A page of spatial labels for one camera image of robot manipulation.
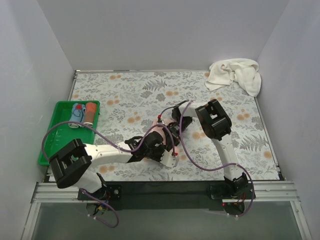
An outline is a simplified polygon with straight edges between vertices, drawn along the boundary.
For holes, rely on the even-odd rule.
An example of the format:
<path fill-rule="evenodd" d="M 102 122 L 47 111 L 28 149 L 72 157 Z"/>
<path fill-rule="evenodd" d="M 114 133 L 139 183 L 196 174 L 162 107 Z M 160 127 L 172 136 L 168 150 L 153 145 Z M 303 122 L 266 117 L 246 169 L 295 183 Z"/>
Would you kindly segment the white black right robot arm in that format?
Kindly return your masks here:
<path fill-rule="evenodd" d="M 243 195 L 249 183 L 249 174 L 239 165 L 232 143 L 232 121 L 219 101 L 211 100 L 207 103 L 197 103 L 185 100 L 172 108 L 171 117 L 179 123 L 180 135 L 193 118 L 198 118 L 203 132 L 215 145 L 222 166 L 208 169 L 198 165 L 189 155 L 184 140 L 181 138 L 180 141 L 186 156 L 194 166 L 203 171 L 214 172 L 223 169 L 227 194 L 231 197 Z"/>

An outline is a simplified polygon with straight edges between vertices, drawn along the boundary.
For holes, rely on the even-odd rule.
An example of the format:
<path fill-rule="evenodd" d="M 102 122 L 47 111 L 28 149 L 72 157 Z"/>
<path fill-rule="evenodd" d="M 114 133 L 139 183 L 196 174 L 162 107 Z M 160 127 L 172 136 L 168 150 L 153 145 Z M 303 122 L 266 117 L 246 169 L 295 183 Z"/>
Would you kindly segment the pink towel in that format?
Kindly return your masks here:
<path fill-rule="evenodd" d="M 168 119 L 168 121 L 169 121 L 169 123 L 171 123 L 171 122 L 173 122 L 175 120 Z M 160 134 L 160 136 L 163 138 L 162 144 L 165 145 L 165 149 L 168 152 L 170 152 L 172 155 L 173 155 L 173 146 L 174 146 L 174 156 L 178 156 L 179 150 L 177 149 L 177 146 L 180 143 L 180 138 L 174 139 L 173 136 L 172 136 L 172 138 L 173 138 L 173 143 L 172 143 L 169 133 L 167 132 L 167 130 L 163 126 L 156 126 L 151 130 L 151 132 L 157 132 L 158 134 Z"/>

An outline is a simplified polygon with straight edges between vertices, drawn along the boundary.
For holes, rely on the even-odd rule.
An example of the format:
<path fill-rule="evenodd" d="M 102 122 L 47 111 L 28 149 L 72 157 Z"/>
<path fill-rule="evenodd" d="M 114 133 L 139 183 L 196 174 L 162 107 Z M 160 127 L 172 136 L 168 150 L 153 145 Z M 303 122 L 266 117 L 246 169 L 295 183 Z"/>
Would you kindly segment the white towel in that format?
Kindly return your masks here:
<path fill-rule="evenodd" d="M 257 97 L 262 85 L 259 69 L 259 64 L 248 58 L 216 61 L 209 67 L 209 76 L 204 84 L 209 91 L 214 91 L 236 82 L 248 95 Z"/>

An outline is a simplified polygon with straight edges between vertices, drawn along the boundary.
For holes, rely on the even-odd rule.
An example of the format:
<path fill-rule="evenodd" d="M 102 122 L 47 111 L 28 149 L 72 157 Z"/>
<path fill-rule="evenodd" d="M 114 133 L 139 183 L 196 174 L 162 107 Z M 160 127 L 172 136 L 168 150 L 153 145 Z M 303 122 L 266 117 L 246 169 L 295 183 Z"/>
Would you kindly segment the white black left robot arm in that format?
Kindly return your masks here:
<path fill-rule="evenodd" d="M 94 193 L 103 186 L 102 177 L 90 170 L 92 167 L 113 163 L 134 163 L 144 158 L 160 162 L 172 144 L 156 131 L 145 138 L 134 136 L 112 145 L 93 145 L 74 139 L 49 158 L 49 164 L 59 189 L 76 186 Z"/>

